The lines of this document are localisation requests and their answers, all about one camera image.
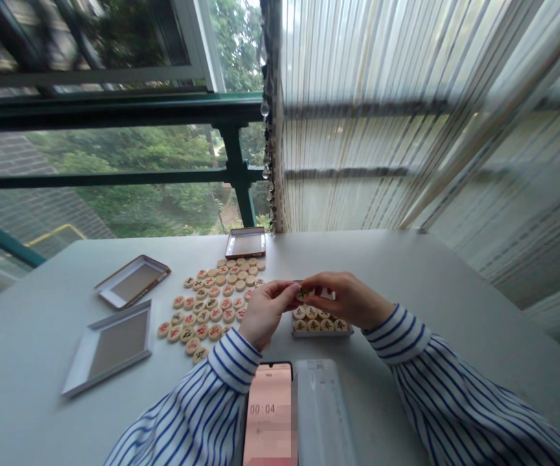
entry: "tree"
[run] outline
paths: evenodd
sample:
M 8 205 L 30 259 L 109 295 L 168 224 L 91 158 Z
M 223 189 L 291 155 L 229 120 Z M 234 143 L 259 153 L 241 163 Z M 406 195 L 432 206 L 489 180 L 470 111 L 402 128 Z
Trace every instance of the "tree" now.
M 87 20 L 86 32 L 105 66 L 167 63 L 144 0 L 100 0 L 100 6 L 102 13 Z M 244 0 L 210 0 L 210 13 L 227 90 L 262 90 L 257 57 L 262 40 L 260 8 Z M 153 172 L 225 166 L 223 146 L 215 157 L 214 133 L 201 125 L 182 125 L 40 131 L 28 138 L 60 173 Z M 243 156 L 258 166 L 263 164 L 263 133 L 262 123 L 241 130 Z M 236 205 L 229 197 L 234 190 L 221 183 L 92 186 L 76 191 L 122 237 L 208 234 L 218 231 L 218 210 Z M 252 194 L 261 218 L 269 211 L 267 183 L 254 183 Z
M 261 91 L 262 72 L 258 61 L 262 44 L 260 8 L 240 0 L 212 0 L 209 8 L 226 90 Z

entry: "blue and white striped sleeve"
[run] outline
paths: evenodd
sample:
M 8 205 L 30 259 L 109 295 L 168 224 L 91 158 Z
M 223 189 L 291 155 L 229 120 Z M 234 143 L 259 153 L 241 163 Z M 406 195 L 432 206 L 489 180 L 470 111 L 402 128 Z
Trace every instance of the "blue and white striped sleeve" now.
M 241 398 L 262 355 L 232 329 L 178 385 L 127 428 L 106 465 L 225 465 Z
M 558 431 L 405 308 L 396 305 L 385 322 L 363 333 L 390 366 L 432 464 L 560 465 Z

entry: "table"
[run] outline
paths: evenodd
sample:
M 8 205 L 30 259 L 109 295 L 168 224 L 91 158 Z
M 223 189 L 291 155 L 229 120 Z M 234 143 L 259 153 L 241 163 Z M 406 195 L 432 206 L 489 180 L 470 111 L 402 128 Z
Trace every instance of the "table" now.
M 560 430 L 560 346 L 434 237 L 369 230 L 269 236 L 266 280 L 348 270 L 398 301 L 454 350 L 529 402 Z M 172 268 L 149 297 L 171 301 L 198 268 L 215 264 L 225 236 L 78 241 L 0 294 L 0 465 L 94 465 L 124 429 L 192 367 L 182 348 L 153 355 L 69 401 L 60 396 L 84 326 L 112 314 L 93 287 L 139 254 Z M 268 361 L 331 358 L 339 367 L 360 464 L 418 465 L 426 452 L 391 373 L 366 340 L 294 340 L 291 316 Z

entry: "person's right hand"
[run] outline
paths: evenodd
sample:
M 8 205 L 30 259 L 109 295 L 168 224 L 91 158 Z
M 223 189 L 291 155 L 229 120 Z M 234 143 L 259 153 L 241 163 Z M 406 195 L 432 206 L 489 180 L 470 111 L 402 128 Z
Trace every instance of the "person's right hand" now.
M 394 312 L 394 304 L 360 282 L 350 272 L 322 272 L 301 282 L 302 288 L 315 290 L 306 304 L 329 312 L 361 329 L 375 328 Z M 322 289 L 335 292 L 335 300 L 322 298 Z

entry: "phone screen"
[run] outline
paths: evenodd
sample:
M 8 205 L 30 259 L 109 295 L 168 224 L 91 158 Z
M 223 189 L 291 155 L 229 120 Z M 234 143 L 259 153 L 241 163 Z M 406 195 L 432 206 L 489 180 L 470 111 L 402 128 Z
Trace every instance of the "phone screen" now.
M 288 363 L 261 364 L 249 389 L 243 466 L 291 464 L 291 382 Z

